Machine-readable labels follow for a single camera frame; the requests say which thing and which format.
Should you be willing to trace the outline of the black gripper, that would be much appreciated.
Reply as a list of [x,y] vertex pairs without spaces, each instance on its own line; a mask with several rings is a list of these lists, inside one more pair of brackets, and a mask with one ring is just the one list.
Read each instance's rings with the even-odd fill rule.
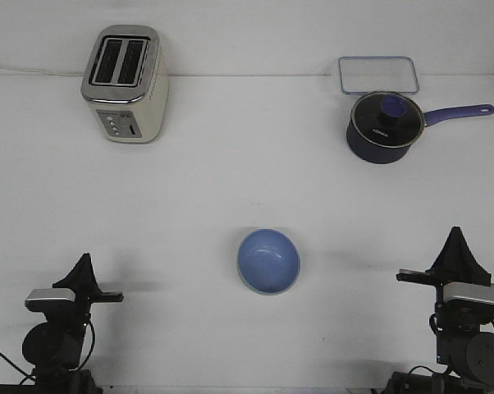
[[[61,280],[52,284],[52,288],[68,288],[75,292],[75,302],[72,305],[57,307],[43,312],[48,321],[60,323],[77,323],[88,320],[90,308],[96,303],[119,303],[123,301],[123,293],[103,292],[100,290],[92,265],[90,253],[84,253],[74,268]],[[78,295],[76,292],[100,292]]]
[[474,258],[460,227],[452,227],[441,252],[426,272],[401,269],[399,282],[436,291],[430,327],[434,332],[478,332],[494,322],[492,275]]

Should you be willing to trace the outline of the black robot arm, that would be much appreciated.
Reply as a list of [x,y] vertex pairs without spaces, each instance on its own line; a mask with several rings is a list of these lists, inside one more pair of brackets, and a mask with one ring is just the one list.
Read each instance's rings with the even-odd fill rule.
[[423,272],[401,269],[400,282],[432,286],[428,319],[442,372],[394,372],[386,393],[494,393],[494,283],[474,258],[463,232],[452,227],[441,252]]
[[34,366],[37,393],[103,392],[80,359],[86,330],[95,333],[90,310],[93,304],[120,303],[123,299],[120,291],[99,288],[89,253],[82,254],[63,279],[29,293],[25,307],[46,318],[22,343],[22,355]]

